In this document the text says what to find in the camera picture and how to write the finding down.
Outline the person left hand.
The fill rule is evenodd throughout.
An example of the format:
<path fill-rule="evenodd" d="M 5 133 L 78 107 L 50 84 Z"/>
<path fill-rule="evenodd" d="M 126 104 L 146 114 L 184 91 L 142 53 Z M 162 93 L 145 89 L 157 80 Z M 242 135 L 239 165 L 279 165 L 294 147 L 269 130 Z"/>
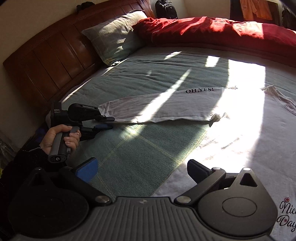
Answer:
<path fill-rule="evenodd" d="M 66 125 L 58 125 L 50 128 L 48 132 L 45 134 L 43 140 L 41 141 L 41 144 L 40 144 L 41 149 L 46 154 L 49 154 L 51 151 L 55 136 L 61 132 L 66 132 L 66 133 L 70 132 L 72 128 L 73 128 L 72 126 L 66 126 Z M 80 138 L 81 138 L 81 132 L 78 130 L 75 133 L 69 133 L 69 136 L 64 137 L 64 141 L 66 146 L 69 147 L 74 152 L 79 146 Z"/>

